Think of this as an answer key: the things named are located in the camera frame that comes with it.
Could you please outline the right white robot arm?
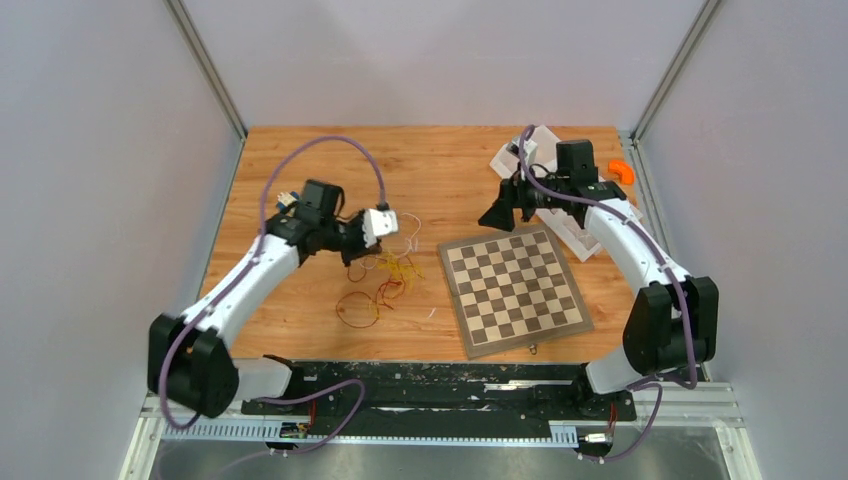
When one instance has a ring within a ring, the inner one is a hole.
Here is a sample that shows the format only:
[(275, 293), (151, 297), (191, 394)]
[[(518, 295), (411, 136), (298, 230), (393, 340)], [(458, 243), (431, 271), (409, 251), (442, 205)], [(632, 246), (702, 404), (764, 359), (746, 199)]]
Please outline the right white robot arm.
[(504, 146), (509, 170), (479, 225), (511, 231), (516, 211), (523, 220), (542, 209), (561, 211), (600, 242), (635, 296), (621, 346), (582, 365), (573, 380), (573, 408), (596, 417), (609, 407), (611, 394), (654, 379), (695, 388), (699, 364), (715, 355), (716, 283), (691, 275), (662, 250), (618, 184), (601, 180), (590, 141), (558, 142), (553, 169), (534, 163), (536, 147), (526, 135)]

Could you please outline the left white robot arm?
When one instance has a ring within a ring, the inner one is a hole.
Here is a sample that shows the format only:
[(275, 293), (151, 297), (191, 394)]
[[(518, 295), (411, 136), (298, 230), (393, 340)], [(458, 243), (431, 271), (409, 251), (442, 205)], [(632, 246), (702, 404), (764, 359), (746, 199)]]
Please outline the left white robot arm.
[(266, 298), (320, 251), (337, 252), (345, 266), (381, 250), (399, 230), (387, 204), (338, 215), (344, 191), (308, 180), (298, 194), (283, 193), (277, 213), (252, 245), (204, 297), (178, 315), (159, 315), (148, 337), (147, 384), (165, 402), (215, 418), (234, 401), (267, 398), (282, 414), (300, 410), (306, 388), (291, 364), (273, 355), (236, 360), (231, 348)]

